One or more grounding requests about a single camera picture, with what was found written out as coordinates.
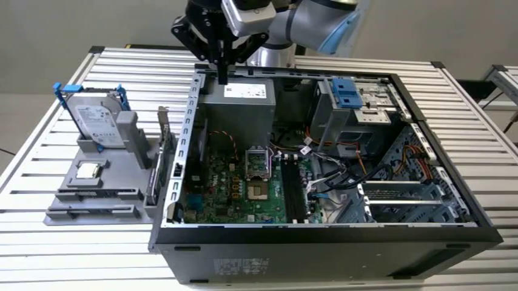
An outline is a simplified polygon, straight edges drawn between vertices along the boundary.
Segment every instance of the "pci slot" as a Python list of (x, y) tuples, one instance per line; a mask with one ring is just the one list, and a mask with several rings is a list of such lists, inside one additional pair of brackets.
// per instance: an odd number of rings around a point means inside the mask
[(58, 189), (55, 198), (61, 202), (82, 201), (85, 198), (118, 198), (120, 200), (142, 199), (142, 194), (137, 188), (125, 189)]
[(112, 215), (114, 218), (137, 218), (134, 205), (98, 207), (49, 207), (46, 216), (51, 219), (74, 219), (81, 215)]
[(357, 185), (357, 192), (368, 197), (376, 222), (455, 222), (437, 185), (417, 181), (368, 181)]

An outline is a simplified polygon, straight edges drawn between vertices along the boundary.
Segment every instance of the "sticker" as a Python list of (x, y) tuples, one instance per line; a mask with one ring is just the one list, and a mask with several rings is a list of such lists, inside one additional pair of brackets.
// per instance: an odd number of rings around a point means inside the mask
[(228, 83), (224, 90), (224, 97), (265, 99), (265, 84)]
[(309, 145), (312, 142), (313, 142), (313, 140), (309, 137), (304, 138), (305, 145)]
[(306, 155), (306, 153), (310, 151), (310, 147), (309, 146), (304, 146), (302, 148), (301, 148), (301, 150), (300, 150), (300, 153), (302, 154), (302, 155)]
[(213, 259), (214, 273), (222, 275), (264, 275), (269, 258)]
[(122, 147), (122, 138), (116, 128), (112, 113), (98, 105), (77, 105), (74, 107), (78, 119), (90, 139), (104, 147)]

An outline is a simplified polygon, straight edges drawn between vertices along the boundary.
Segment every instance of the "aluminum extrusion table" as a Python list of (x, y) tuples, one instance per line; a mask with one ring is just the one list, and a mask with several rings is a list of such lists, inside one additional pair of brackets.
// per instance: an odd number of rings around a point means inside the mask
[[(177, 133), (194, 62), (181, 50), (97, 48), (87, 53), (69, 84), (114, 87), (121, 83), (146, 135), (158, 134), (154, 111), (160, 105), (169, 107), (172, 131)], [(309, 56), (297, 57), (296, 66), (399, 75), (504, 242), (424, 281), (214, 287), (518, 290), (518, 150), (445, 69), (435, 62)], [(77, 151), (75, 137), (70, 117), (54, 102), (0, 177), (0, 283), (6, 283), (0, 290), (196, 288), (178, 285), (161, 256), (146, 252), (150, 224), (42, 224), (43, 211)]]

